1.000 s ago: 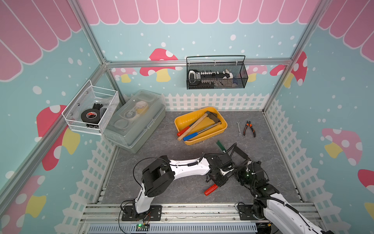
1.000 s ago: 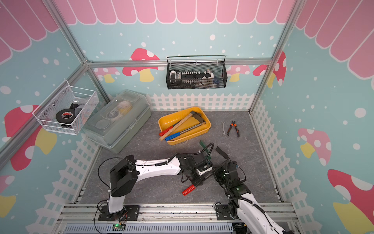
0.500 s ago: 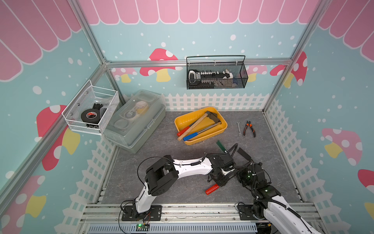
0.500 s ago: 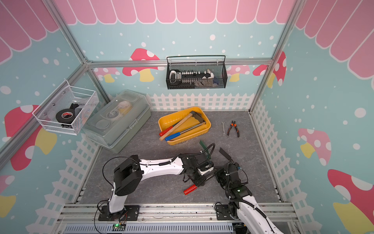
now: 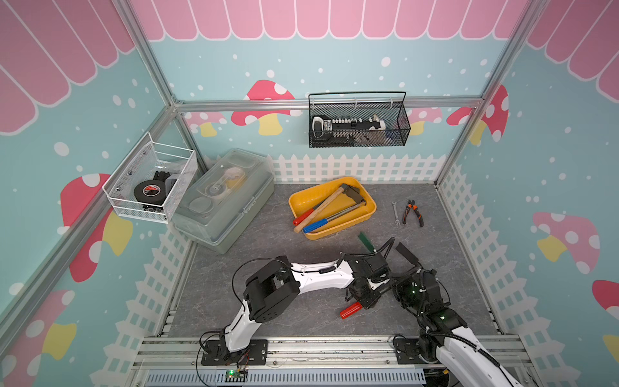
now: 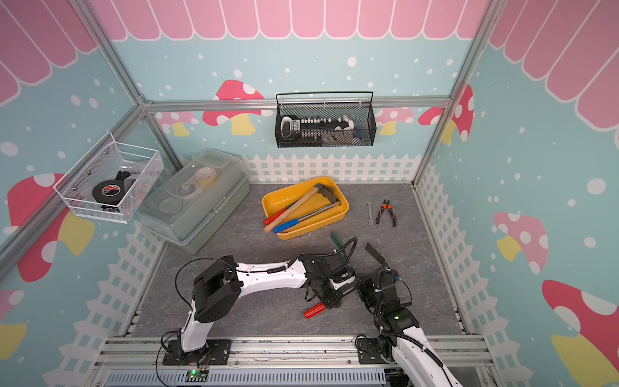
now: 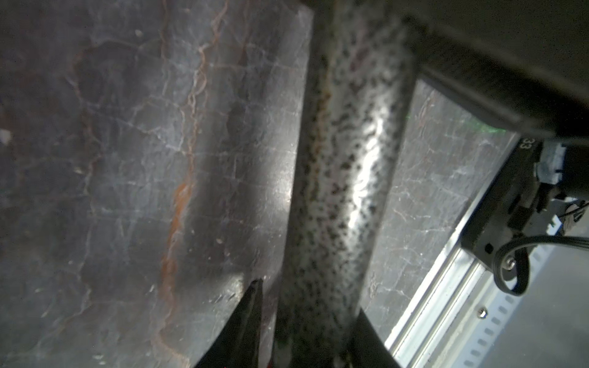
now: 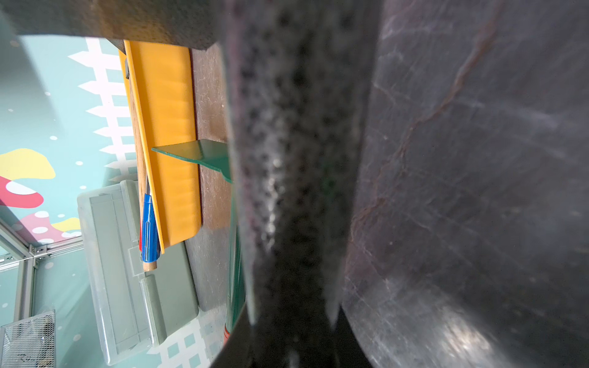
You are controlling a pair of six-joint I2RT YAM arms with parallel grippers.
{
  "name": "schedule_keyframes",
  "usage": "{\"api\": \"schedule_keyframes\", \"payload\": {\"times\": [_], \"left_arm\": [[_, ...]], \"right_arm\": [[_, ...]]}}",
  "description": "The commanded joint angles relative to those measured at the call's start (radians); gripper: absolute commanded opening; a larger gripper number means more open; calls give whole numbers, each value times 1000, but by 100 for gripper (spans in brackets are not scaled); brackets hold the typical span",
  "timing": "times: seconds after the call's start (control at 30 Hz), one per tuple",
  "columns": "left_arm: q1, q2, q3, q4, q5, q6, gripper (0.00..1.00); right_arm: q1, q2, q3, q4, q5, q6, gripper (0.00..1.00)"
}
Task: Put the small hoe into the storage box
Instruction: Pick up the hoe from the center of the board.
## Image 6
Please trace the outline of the wooden handled small hoe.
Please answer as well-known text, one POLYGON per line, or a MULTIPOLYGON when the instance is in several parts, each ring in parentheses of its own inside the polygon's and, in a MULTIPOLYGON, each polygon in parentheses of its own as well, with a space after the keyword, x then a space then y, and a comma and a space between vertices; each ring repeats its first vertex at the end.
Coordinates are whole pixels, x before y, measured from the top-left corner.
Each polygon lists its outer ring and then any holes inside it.
POLYGON ((268 233, 273 231, 274 227, 283 222, 287 216, 289 216, 292 212, 296 211, 299 206, 308 201, 312 196, 314 196, 315 194, 323 194, 327 190, 330 190, 330 188, 325 185, 315 185, 308 193, 303 195, 301 198, 298 198, 292 204, 284 207, 283 209, 280 209, 275 214, 269 216, 267 218, 268 222, 264 224, 264 232, 268 233))

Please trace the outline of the green handled small hoe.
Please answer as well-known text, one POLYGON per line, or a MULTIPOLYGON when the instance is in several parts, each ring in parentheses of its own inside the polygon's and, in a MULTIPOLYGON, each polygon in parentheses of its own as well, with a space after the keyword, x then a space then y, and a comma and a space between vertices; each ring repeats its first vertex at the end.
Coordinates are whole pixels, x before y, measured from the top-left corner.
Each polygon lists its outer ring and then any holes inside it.
POLYGON ((332 232, 330 234, 330 239, 335 244, 334 253, 340 255, 344 262, 348 262, 349 261, 348 253, 347 253, 348 245, 346 243, 343 243, 343 241, 340 240, 340 238, 338 237, 337 234, 335 234, 335 232, 332 232))

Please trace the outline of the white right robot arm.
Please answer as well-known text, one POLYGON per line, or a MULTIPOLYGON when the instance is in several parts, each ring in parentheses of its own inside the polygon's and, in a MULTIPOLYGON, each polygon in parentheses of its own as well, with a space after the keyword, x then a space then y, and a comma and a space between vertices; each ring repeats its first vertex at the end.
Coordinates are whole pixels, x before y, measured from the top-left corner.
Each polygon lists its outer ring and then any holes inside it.
POLYGON ((380 355, 397 364, 414 386, 460 386, 438 357, 419 321, 398 296, 399 276, 381 268, 357 285, 379 335, 380 355))

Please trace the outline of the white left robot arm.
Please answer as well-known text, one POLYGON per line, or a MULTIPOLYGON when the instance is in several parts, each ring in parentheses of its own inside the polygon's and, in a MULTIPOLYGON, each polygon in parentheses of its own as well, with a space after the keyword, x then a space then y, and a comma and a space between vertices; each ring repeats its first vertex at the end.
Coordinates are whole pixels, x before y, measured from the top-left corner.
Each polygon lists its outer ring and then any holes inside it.
POLYGON ((188 356, 208 347, 207 337, 215 322, 223 319, 239 298, 253 293, 279 289, 306 289, 319 308, 337 308, 341 299, 356 288, 353 267, 334 253, 308 255, 301 253, 290 261, 270 264, 245 264, 233 256, 214 259, 213 264, 193 280, 187 320, 177 336, 179 356, 188 356))

